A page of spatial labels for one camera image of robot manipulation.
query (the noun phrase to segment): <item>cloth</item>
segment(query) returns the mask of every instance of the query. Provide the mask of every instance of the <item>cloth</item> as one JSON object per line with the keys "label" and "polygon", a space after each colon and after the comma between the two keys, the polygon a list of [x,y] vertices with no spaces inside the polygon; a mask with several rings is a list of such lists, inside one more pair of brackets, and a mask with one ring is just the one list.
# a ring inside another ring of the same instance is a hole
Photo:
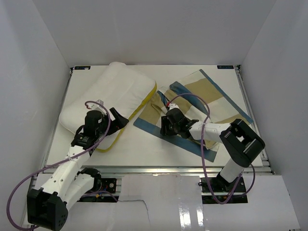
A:
{"label": "cloth", "polygon": [[[203,98],[210,108],[210,119],[207,123],[230,123],[239,118],[247,124],[253,120],[203,71],[199,70],[186,76],[167,87],[160,88],[150,99],[134,125],[169,143],[201,156],[200,141],[186,140],[180,136],[161,136],[161,116],[166,115],[165,105],[175,96],[182,93],[193,93]],[[174,100],[180,110],[189,119],[204,121],[207,109],[194,96],[185,95]],[[205,140],[205,158],[214,161],[218,144]]]}
{"label": "cloth", "polygon": [[[63,127],[75,134],[84,124],[89,111],[84,105],[88,100],[101,100],[107,109],[114,107],[123,117],[130,120],[149,101],[155,91],[156,82],[153,79],[130,69],[123,63],[113,62],[85,93],[62,110],[59,120]],[[108,151],[124,129],[106,136],[98,146],[98,150]]]}

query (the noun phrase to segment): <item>white panel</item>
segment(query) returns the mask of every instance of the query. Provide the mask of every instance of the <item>white panel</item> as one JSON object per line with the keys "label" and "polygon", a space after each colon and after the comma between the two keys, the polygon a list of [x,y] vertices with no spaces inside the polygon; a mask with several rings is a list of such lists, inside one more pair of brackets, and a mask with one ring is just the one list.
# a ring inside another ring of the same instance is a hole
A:
{"label": "white panel", "polygon": [[273,169],[308,230],[308,1],[279,0],[243,62],[243,79]]}
{"label": "white panel", "polygon": [[[11,190],[37,170],[56,122],[69,68],[31,0],[0,0],[0,224]],[[26,182],[13,197],[20,223]]]}
{"label": "white panel", "polygon": [[[252,176],[244,176],[249,185]],[[281,176],[257,176],[247,204],[203,205],[205,228],[210,231],[288,231],[298,229],[295,212]],[[148,230],[143,201],[76,203],[69,211],[63,231]]]}
{"label": "white panel", "polygon": [[198,176],[172,174],[126,175],[122,178],[119,200],[144,201],[151,231],[202,231],[206,226],[199,180]]}
{"label": "white panel", "polygon": [[70,66],[241,64],[275,0],[34,0]]}

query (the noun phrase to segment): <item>cable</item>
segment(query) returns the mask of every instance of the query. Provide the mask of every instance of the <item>cable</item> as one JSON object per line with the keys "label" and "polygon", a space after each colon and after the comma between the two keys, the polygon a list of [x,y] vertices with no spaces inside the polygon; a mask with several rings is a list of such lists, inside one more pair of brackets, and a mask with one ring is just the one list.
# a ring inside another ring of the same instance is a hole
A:
{"label": "cable", "polygon": [[108,191],[97,191],[97,192],[87,193],[87,194],[82,195],[81,198],[87,197],[87,196],[91,196],[91,195],[95,195],[95,194],[100,194],[100,193],[109,194],[112,198],[114,198],[114,200],[115,200],[116,202],[118,202],[118,199],[116,199],[116,197],[113,196],[113,194],[112,194],[111,192],[108,192]]}
{"label": "cable", "polygon": [[[101,108],[103,108],[103,109],[106,111],[106,114],[107,114],[107,117],[108,117],[108,126],[107,126],[107,129],[106,129],[106,132],[103,134],[103,136],[101,137],[101,139],[100,139],[96,144],[94,144],[92,147],[90,147],[90,148],[88,148],[88,149],[82,151],[81,153],[78,153],[77,155],[74,155],[74,156],[71,157],[70,159],[75,159],[75,158],[77,158],[77,157],[83,155],[84,153],[87,153],[88,151],[92,150],[93,148],[96,148],[96,147],[103,141],[103,139],[104,139],[104,138],[106,137],[106,135],[107,135],[107,132],[109,131],[109,128],[110,128],[110,125],[111,125],[111,118],[110,118],[110,115],[109,115],[109,112],[108,112],[107,108],[105,108],[102,104],[100,104],[100,103],[98,103],[98,102],[96,102],[96,101],[86,101],[86,102],[85,102],[85,106],[86,106],[87,108],[88,108],[88,104],[89,104],[89,103],[95,103],[95,104],[99,105]],[[8,202],[7,202],[7,204],[6,204],[6,215],[7,215],[7,217],[8,217],[9,222],[10,222],[16,229],[21,230],[21,231],[31,231],[31,230],[33,230],[33,229],[38,228],[38,226],[31,227],[31,228],[23,228],[23,227],[17,225],[17,224],[13,221],[12,216],[11,216],[11,211],[10,211],[10,205],[11,205],[12,198],[13,198],[15,192],[17,191],[17,189],[18,189],[26,180],[28,180],[28,179],[30,179],[31,177],[37,175],[38,173],[43,172],[43,171],[45,171],[45,170],[47,170],[47,169],[50,169],[50,168],[52,168],[52,167],[58,166],[58,165],[60,165],[60,164],[63,164],[63,163],[65,163],[65,162],[69,161],[70,159],[64,159],[64,160],[59,161],[59,162],[57,162],[57,163],[55,163],[55,164],[53,164],[53,165],[49,165],[49,166],[44,167],[44,168],[42,168],[42,169],[40,169],[40,170],[38,170],[38,171],[36,171],[36,172],[34,172],[34,173],[31,173],[29,176],[25,177],[23,180],[21,180],[21,181],[15,186],[15,188],[12,190],[12,192],[11,192],[11,194],[10,194],[10,196],[9,196]]]}
{"label": "cable", "polygon": [[[200,96],[195,95],[195,94],[192,94],[192,93],[183,93],[183,94],[177,95],[177,96],[174,97],[172,100],[170,100],[170,101],[167,103],[166,106],[168,107],[169,104],[170,104],[172,101],[174,101],[176,98],[178,98],[178,97],[180,97],[180,96],[183,96],[183,95],[192,95],[192,96],[194,96],[194,97],[197,97],[199,100],[201,100],[201,101],[205,104],[205,106],[206,106],[206,108],[207,108],[207,115],[206,115],[205,120],[203,121],[203,124],[202,124],[202,132],[201,132],[201,141],[203,141],[203,140],[204,140],[204,128],[205,128],[205,123],[206,123],[206,121],[210,118],[210,108],[209,108],[208,104],[205,102],[204,99],[202,99]],[[224,200],[223,202],[220,201],[220,200],[216,197],[216,195],[214,194],[214,191],[213,191],[213,189],[212,189],[212,186],[211,186],[209,177],[207,176],[207,173],[206,173],[205,157],[204,157],[204,151],[203,151],[203,142],[201,142],[200,148],[201,148],[202,167],[203,167],[203,172],[204,172],[204,176],[205,176],[205,180],[206,180],[208,189],[210,190],[210,192],[211,192],[212,197],[214,198],[214,200],[215,200],[218,204],[224,205],[224,204],[228,203],[228,201],[229,201],[229,200],[231,199],[231,197],[233,196],[234,191],[235,191],[235,189],[236,189],[236,187],[237,187],[237,185],[238,185],[238,183],[239,183],[239,181],[240,181],[240,179],[241,179],[242,174],[240,173],[239,176],[237,177],[237,179],[236,179],[236,181],[235,181],[235,184],[234,184],[232,190],[228,193],[227,199]],[[249,188],[244,194],[242,194],[241,196],[246,195],[246,194],[252,189],[252,187],[253,187],[253,185],[254,185],[254,183],[255,183],[256,172],[255,172],[255,168],[254,168],[254,167],[253,167],[253,171],[254,171],[254,179],[253,179],[253,182],[252,182],[250,188]]]}

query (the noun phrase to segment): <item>white pillow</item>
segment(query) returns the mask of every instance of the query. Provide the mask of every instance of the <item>white pillow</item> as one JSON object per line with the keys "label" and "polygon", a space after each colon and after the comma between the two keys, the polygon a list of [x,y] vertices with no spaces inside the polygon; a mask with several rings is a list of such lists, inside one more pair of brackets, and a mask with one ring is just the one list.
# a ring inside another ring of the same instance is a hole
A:
{"label": "white pillow", "polygon": [[[102,76],[83,95],[62,110],[60,123],[75,134],[76,130],[84,124],[85,116],[89,111],[84,103],[89,100],[102,100],[108,110],[114,107],[123,117],[131,119],[149,101],[155,91],[156,82],[153,79],[130,69],[123,63],[110,63]],[[101,150],[111,148],[122,130],[105,137],[98,148]]]}

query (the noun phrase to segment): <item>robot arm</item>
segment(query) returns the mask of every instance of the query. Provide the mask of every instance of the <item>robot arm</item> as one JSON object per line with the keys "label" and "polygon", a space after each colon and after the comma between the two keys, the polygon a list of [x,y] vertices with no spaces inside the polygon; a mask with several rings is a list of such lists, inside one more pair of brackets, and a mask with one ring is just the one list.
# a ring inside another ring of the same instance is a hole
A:
{"label": "robot arm", "polygon": [[[185,117],[176,104],[171,103],[166,116],[161,117],[161,135],[180,135],[185,139],[200,140],[203,122]],[[227,189],[244,168],[264,149],[263,140],[241,119],[232,123],[206,123],[204,137],[223,143],[231,156],[228,163],[217,175],[215,181]]]}
{"label": "robot arm", "polygon": [[[114,108],[110,109],[115,120],[111,121],[107,135],[125,127],[128,120]],[[91,110],[85,117],[85,125],[75,134],[66,155],[69,161],[59,165],[54,174],[39,190],[31,189],[27,195],[27,214],[29,223],[59,231],[65,224],[68,211],[87,191],[95,192],[101,188],[99,171],[82,165],[91,157],[95,148],[74,158],[75,155],[96,144],[108,127],[108,118],[99,110]]]}

